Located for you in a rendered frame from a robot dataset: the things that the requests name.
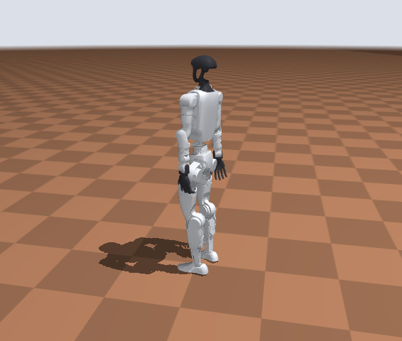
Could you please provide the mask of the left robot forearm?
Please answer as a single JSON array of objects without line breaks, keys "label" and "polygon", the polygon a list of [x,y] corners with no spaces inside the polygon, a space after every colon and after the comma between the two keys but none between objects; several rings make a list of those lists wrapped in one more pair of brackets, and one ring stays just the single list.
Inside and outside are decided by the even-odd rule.
[{"label": "left robot forearm", "polygon": [[[179,130],[176,133],[176,138],[178,141],[178,170],[185,172],[185,165],[189,165],[190,157],[189,157],[189,148],[190,143],[188,143],[187,134],[183,130]],[[190,169],[190,165],[189,165]]]}]

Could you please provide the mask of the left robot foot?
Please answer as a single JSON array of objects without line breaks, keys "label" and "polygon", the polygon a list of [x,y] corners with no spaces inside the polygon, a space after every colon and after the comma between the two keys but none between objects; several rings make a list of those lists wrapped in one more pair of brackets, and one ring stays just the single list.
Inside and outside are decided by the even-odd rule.
[{"label": "left robot foot", "polygon": [[189,263],[178,264],[178,269],[180,271],[184,271],[184,272],[188,272],[188,273],[197,273],[197,274],[202,274],[202,275],[208,274],[208,272],[209,272],[206,264],[200,263],[199,267],[196,267],[196,266],[193,266],[193,261],[189,262]]}]

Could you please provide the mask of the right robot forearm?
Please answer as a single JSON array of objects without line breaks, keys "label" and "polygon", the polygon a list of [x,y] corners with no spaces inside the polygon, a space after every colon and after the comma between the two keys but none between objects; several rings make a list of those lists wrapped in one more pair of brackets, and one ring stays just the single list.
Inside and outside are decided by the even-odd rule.
[{"label": "right robot forearm", "polygon": [[221,127],[214,132],[214,135],[212,137],[212,147],[214,149],[214,154],[215,158],[217,157],[222,157],[222,145],[221,145],[221,135],[222,135],[222,129]]}]

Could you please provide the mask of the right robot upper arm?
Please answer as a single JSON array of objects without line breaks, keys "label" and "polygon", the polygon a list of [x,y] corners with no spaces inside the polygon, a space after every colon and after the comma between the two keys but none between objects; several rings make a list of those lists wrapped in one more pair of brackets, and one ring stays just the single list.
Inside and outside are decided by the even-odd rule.
[{"label": "right robot upper arm", "polygon": [[217,114],[217,125],[214,131],[218,130],[221,126],[221,107],[222,107],[222,100],[223,95],[221,92],[217,91],[219,94],[219,107],[218,107],[218,114]]}]

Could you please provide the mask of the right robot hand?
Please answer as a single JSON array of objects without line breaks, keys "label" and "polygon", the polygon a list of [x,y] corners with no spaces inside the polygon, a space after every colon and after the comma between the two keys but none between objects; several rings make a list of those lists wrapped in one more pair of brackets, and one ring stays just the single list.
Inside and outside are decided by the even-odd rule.
[{"label": "right robot hand", "polygon": [[[222,159],[223,159],[223,155],[222,155],[222,157],[217,157],[217,158],[215,158],[215,154],[214,154],[214,151],[213,151],[213,158],[217,160],[217,166],[216,166],[216,168],[215,168],[215,170],[214,170],[214,177],[215,177],[215,180],[217,180],[217,174],[218,174],[219,180],[221,180],[221,179],[220,179],[219,170],[220,170],[220,172],[221,172],[222,179],[224,179],[222,169],[223,169],[224,174],[225,174],[226,177],[227,177],[227,174],[226,174],[226,170],[225,170],[225,168],[224,168],[224,162],[223,162],[223,160],[222,160]],[[211,173],[211,172],[210,172],[210,173]],[[212,173],[211,173],[211,175],[212,175]]]}]

